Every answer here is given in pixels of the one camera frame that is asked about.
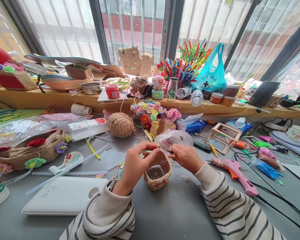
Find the person's left hand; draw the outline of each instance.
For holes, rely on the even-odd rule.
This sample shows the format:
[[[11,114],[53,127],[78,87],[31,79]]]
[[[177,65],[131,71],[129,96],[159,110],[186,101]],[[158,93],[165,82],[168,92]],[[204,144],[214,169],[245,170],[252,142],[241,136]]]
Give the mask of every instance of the person's left hand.
[[[157,146],[154,143],[142,142],[128,149],[120,179],[114,185],[112,193],[119,196],[128,196],[130,194],[159,152]],[[142,151],[147,150],[152,152],[145,158],[141,158],[140,154]]]

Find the hot glue gun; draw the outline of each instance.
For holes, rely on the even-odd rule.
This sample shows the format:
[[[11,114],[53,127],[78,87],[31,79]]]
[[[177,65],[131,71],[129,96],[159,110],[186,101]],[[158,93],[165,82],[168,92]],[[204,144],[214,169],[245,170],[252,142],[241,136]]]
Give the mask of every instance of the hot glue gun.
[[[212,162],[217,167],[222,167],[227,169],[230,172],[231,178],[237,178],[239,182],[242,184],[244,189],[246,190],[246,194],[249,196],[258,196],[258,191],[255,186],[246,178],[245,175],[240,171],[241,165],[236,161],[230,161],[229,159],[224,158],[213,158],[211,160],[207,160],[208,162]]]

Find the metal bowl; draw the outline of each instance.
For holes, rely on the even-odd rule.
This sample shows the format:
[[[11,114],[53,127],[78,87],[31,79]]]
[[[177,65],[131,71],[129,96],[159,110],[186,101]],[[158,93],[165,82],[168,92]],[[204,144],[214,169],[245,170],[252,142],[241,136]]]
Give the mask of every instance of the metal bowl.
[[[80,87],[83,90],[83,93],[87,94],[87,95],[96,95],[96,94],[101,93],[101,91],[102,91],[101,84],[95,83],[95,82],[83,83],[83,84],[80,84]]]

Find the striped sleeve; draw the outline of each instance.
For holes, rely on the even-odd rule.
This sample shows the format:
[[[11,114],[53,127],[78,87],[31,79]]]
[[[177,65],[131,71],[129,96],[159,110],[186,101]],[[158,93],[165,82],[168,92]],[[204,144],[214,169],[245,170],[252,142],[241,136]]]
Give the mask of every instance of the striped sleeve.
[[[86,209],[71,222],[59,240],[130,238],[135,226],[132,193],[127,197],[113,194],[108,189],[112,181],[90,199]]]
[[[201,182],[202,195],[223,239],[285,239],[249,196],[232,188],[224,173],[205,163],[194,176]]]

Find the ball of twine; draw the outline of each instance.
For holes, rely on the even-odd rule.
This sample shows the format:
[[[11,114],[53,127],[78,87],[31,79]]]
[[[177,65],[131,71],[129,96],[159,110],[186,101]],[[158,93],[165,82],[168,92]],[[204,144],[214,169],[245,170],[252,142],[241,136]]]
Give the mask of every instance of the ball of twine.
[[[132,118],[125,113],[111,114],[108,117],[108,128],[115,137],[127,137],[136,130]]]

